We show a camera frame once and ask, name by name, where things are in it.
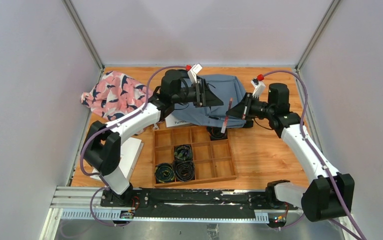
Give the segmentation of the blue grey backpack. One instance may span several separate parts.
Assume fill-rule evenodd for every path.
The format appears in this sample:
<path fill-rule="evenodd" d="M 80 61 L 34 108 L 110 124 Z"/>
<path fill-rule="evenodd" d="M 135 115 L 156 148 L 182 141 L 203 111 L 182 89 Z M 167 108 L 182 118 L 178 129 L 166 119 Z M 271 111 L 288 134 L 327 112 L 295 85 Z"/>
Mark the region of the blue grey backpack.
<path fill-rule="evenodd" d="M 208 98 L 211 107 L 196 107 L 193 103 L 175 105 L 175 110 L 165 119 L 166 127 L 184 127 L 187 124 L 221 128 L 226 112 L 235 107 L 245 96 L 246 90 L 237 76 L 227 74 L 207 74 L 202 78 L 208 83 L 210 91 L 219 99 Z"/>

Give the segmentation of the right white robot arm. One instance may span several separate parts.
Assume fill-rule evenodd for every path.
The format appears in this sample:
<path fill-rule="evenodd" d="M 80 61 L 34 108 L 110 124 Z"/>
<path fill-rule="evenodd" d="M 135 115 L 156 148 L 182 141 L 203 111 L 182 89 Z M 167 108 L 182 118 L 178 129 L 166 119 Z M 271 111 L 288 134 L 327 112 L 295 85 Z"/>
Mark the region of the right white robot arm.
<path fill-rule="evenodd" d="M 267 101 L 248 92 L 226 112 L 229 117 L 247 121 L 267 119 L 292 150 L 310 182 L 307 188 L 289 180 L 270 182 L 265 189 L 265 202 L 272 209 L 284 203 L 300 208 L 311 222 L 345 217 L 352 210 L 355 181 L 350 174 L 340 173 L 314 144 L 299 114 L 290 110 L 289 94 L 285 84 L 273 83 L 268 87 Z"/>

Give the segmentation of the dark red pen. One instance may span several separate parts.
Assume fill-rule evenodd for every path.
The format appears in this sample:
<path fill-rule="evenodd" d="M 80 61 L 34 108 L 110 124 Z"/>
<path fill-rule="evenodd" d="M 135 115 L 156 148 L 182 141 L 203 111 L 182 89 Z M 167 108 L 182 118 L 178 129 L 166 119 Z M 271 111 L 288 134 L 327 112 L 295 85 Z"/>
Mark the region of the dark red pen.
<path fill-rule="evenodd" d="M 233 98 L 231 97 L 230 100 L 229 100 L 229 103 L 228 103 L 227 111 L 229 111 L 231 109 L 232 103 L 233 103 Z M 227 125 L 228 125 L 228 120 L 229 120 L 229 115 L 226 113 L 226 116 L 224 118 L 221 130 L 220 130 L 220 132 L 222 134 L 226 133 L 226 129 L 227 129 Z"/>

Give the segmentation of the white paper booklet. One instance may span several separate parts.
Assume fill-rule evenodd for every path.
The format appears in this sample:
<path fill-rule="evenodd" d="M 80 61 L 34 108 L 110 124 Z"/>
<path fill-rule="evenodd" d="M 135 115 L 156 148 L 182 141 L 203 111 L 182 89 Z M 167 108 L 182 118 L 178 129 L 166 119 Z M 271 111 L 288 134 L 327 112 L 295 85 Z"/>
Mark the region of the white paper booklet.
<path fill-rule="evenodd" d="M 144 143 L 142 140 L 134 137 L 128 138 L 121 145 L 120 162 L 118 167 L 127 180 L 131 179 L 143 146 Z"/>

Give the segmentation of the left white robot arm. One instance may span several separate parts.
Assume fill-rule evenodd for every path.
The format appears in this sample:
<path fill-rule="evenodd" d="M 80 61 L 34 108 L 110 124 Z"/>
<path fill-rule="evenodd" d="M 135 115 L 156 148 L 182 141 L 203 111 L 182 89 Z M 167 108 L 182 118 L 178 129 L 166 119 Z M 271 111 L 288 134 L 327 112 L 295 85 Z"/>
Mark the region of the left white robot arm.
<path fill-rule="evenodd" d="M 192 103 L 195 107 L 223 106 L 223 101 L 210 89 L 198 70 L 186 70 L 185 66 L 163 67 L 161 84 L 153 95 L 146 94 L 145 102 L 127 115 L 108 122 L 95 121 L 88 130 L 80 152 L 80 168 L 84 162 L 96 169 L 96 175 L 113 194 L 113 200 L 121 207 L 133 200 L 133 185 L 119 167 L 121 147 L 138 131 L 164 120 L 176 104 Z"/>

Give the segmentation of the white furniture book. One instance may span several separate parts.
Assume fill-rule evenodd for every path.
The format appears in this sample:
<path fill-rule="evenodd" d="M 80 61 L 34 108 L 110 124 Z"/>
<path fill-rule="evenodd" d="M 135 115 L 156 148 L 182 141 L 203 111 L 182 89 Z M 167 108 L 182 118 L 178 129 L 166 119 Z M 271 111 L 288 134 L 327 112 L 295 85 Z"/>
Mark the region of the white furniture book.
<path fill-rule="evenodd" d="M 167 128 L 185 127 L 192 125 L 190 122 L 180 120 L 172 114 L 168 115 L 164 121 Z"/>

